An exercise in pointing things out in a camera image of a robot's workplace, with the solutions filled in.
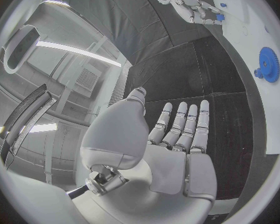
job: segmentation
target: blue gear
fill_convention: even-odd
[[[280,65],[275,52],[263,47],[260,52],[260,68],[262,75],[268,82],[276,82],[280,74]]]

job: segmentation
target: fluorescent light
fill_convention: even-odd
[[[70,5],[67,4],[66,2],[62,2],[62,1],[47,0],[47,1],[45,1],[45,2],[47,2],[47,3],[59,4],[59,5],[63,5],[63,6],[70,6]]]
[[[33,126],[33,128],[30,130],[30,133],[53,131],[53,130],[57,130],[56,123],[39,124],[39,125]]]
[[[121,64],[116,62],[116,61],[110,60],[106,57],[94,54],[94,53],[89,52],[89,51],[84,51],[82,49],[71,47],[71,46],[65,46],[65,45],[52,43],[52,42],[46,42],[46,41],[39,41],[39,42],[37,42],[36,46],[50,47],[50,48],[56,48],[56,49],[60,49],[60,50],[64,50],[64,51],[71,51],[71,52],[75,52],[75,53],[78,53],[78,54],[81,54],[81,55],[84,55],[84,56],[89,56],[89,57],[92,57],[92,58],[95,58],[95,59],[98,59],[98,60],[101,60],[101,61],[108,62],[112,65],[121,67]]]

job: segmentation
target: ceiling light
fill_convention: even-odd
[[[47,1],[45,1],[45,2],[47,2],[47,3],[59,4],[59,5],[63,5],[63,6],[69,6],[69,7],[70,7],[69,4],[67,4],[66,2],[62,2],[62,1],[47,0]]]
[[[33,126],[33,128],[30,130],[30,133],[53,131],[53,130],[57,130],[56,123],[39,124],[39,125]]]
[[[46,41],[39,41],[36,44],[36,46],[50,47],[50,48],[56,48],[56,49],[60,49],[60,50],[64,50],[64,51],[71,51],[71,52],[75,52],[75,53],[78,53],[78,54],[81,54],[81,55],[84,55],[84,56],[89,56],[89,57],[92,57],[92,58],[95,58],[95,59],[98,59],[98,60],[101,60],[101,61],[108,62],[112,65],[121,67],[121,64],[116,62],[116,61],[110,60],[106,57],[94,54],[94,53],[89,52],[89,51],[84,51],[82,49],[71,47],[71,46],[65,46],[65,45],[52,43],[52,42],[46,42]]]

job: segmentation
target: black floor mat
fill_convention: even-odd
[[[252,116],[241,78],[220,43],[214,37],[202,38],[131,67],[125,97],[139,86],[147,91],[145,119],[150,130],[166,102],[172,103],[173,115],[182,101],[198,107],[203,99],[210,102],[207,153],[216,170],[217,199],[238,198],[253,152]]]

